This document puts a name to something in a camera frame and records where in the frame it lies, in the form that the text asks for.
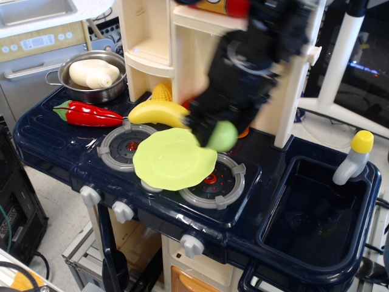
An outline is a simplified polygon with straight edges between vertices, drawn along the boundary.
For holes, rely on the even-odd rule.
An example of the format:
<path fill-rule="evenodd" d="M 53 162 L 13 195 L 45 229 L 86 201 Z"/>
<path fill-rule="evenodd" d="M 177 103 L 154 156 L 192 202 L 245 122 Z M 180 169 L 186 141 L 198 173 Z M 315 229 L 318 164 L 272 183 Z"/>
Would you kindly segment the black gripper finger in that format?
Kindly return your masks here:
<path fill-rule="evenodd" d="M 216 127 L 216 121 L 213 119 L 199 119 L 196 117 L 185 117 L 183 124 L 191 129 L 201 147 L 206 147 L 213 130 Z"/>

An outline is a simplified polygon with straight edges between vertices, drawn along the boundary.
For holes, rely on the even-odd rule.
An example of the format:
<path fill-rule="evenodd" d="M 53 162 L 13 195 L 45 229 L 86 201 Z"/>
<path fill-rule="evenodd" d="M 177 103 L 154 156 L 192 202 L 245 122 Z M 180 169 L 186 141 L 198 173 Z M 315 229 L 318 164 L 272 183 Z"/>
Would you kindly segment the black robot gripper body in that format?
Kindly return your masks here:
<path fill-rule="evenodd" d="M 280 60 L 284 34 L 235 30 L 218 44 L 208 87 L 190 105 L 199 119 L 228 120 L 241 133 L 253 121 L 277 81 L 271 66 Z"/>

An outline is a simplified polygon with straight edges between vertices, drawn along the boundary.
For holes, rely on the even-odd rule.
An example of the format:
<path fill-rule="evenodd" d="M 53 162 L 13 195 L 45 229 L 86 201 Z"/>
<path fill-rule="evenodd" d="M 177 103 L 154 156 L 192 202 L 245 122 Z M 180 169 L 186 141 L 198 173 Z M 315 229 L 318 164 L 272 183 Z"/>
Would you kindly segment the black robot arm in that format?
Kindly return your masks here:
<path fill-rule="evenodd" d="M 308 1 L 251 1 L 246 30 L 227 32 L 208 70 L 208 86 L 189 105 L 184 123 L 202 147 L 218 122 L 242 133 L 277 85 L 276 65 L 300 55 L 314 10 Z"/>

